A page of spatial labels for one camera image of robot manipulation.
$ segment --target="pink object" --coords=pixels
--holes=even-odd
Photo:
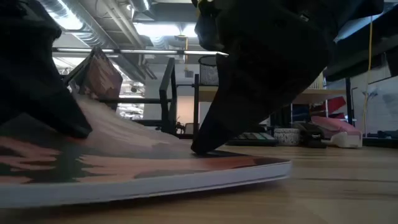
[[[311,117],[311,121],[323,131],[325,138],[330,138],[332,144],[343,148],[362,147],[362,132],[347,122],[320,116]]]

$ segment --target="office desk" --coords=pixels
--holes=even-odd
[[[212,102],[216,92],[217,86],[200,86],[199,87],[199,101]],[[299,94],[294,99],[294,104],[311,104],[318,103],[325,100],[329,100],[338,96],[346,94],[345,90],[312,90],[307,89],[303,93]]]
[[[0,223],[398,223],[398,151],[225,147],[293,160],[290,179],[123,202],[0,210]]]

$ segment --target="keyboard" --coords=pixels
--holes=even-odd
[[[242,133],[228,141],[227,146],[276,146],[278,140],[267,133]]]

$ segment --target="ventilation pipe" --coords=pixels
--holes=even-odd
[[[164,37],[149,37],[155,49],[168,50],[169,42]]]
[[[43,5],[45,10],[55,20],[58,20],[58,23],[60,21],[69,21],[69,24],[74,24],[71,27],[66,26],[64,28],[90,47],[98,46],[102,49],[119,48],[78,1],[38,0],[38,2]],[[112,58],[112,60],[125,71],[129,71],[126,75],[135,81],[145,83],[146,77],[153,78],[151,74],[146,72],[145,67],[140,69],[137,63],[131,63],[124,55],[119,55],[119,57]]]
[[[150,9],[152,0],[129,0],[131,7],[137,12],[145,12]]]

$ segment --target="ceiling beam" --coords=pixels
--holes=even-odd
[[[151,11],[155,15],[155,22],[197,22],[196,8],[193,4],[158,3],[152,5]],[[134,22],[147,22],[147,19],[140,20],[137,16]]]
[[[191,0],[156,0],[156,2],[159,2],[159,3],[189,3],[189,4],[192,4]]]

